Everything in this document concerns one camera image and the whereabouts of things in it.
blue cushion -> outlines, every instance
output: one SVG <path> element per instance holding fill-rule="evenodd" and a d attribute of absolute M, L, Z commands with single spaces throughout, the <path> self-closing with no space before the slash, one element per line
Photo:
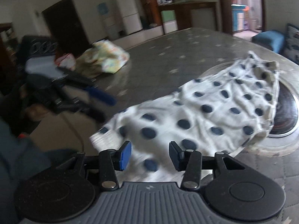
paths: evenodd
<path fill-rule="evenodd" d="M 283 55 L 299 64 L 299 28 L 291 24 L 287 24 L 286 27 L 286 41 Z"/>
<path fill-rule="evenodd" d="M 284 35 L 276 30 L 262 32 L 252 38 L 252 42 L 279 53 L 284 44 Z"/>

cable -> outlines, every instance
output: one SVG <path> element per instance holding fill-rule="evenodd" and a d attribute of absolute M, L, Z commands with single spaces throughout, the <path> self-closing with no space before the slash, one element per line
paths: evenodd
<path fill-rule="evenodd" d="M 78 138 L 78 140 L 80 141 L 81 145 L 82 145 L 82 152 L 84 152 L 84 140 L 81 137 L 81 135 L 78 133 L 78 131 L 76 131 L 75 127 L 70 123 L 70 121 L 67 119 L 67 117 L 64 115 L 64 113 L 60 113 L 61 118 L 64 120 L 64 122 L 67 124 L 67 126 L 69 127 L 69 129 L 75 134 L 75 136 Z"/>

wooden counter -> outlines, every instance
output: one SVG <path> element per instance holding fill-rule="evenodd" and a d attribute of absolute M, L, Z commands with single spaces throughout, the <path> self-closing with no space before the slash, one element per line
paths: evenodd
<path fill-rule="evenodd" d="M 217 10 L 216 2 L 176 2 L 176 3 L 164 3 L 158 6 L 160 11 L 160 16 L 162 19 L 161 11 L 174 10 L 176 22 L 178 25 L 178 30 L 187 29 L 192 27 L 192 9 L 202 9 L 211 8 L 214 13 L 214 21 L 216 26 L 216 31 L 219 31 L 218 20 L 217 20 Z"/>

patterned pillow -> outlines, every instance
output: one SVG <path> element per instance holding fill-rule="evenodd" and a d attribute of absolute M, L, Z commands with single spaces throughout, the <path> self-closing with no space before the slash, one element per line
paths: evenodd
<path fill-rule="evenodd" d="M 299 28 L 291 24 L 287 24 L 284 55 L 299 64 Z"/>

polka dot cloth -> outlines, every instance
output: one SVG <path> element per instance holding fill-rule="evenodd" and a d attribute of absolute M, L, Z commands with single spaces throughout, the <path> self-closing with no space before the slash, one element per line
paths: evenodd
<path fill-rule="evenodd" d="M 116 172 L 120 183 L 175 181 L 180 185 L 183 173 L 173 167 L 169 143 L 175 141 L 183 150 L 206 156 L 223 150 L 235 156 L 247 144 L 259 142 L 272 129 L 278 79 L 278 63 L 249 52 L 246 59 L 217 74 L 191 80 L 171 95 L 116 114 L 91 142 L 98 151 L 132 142 L 127 169 Z"/>

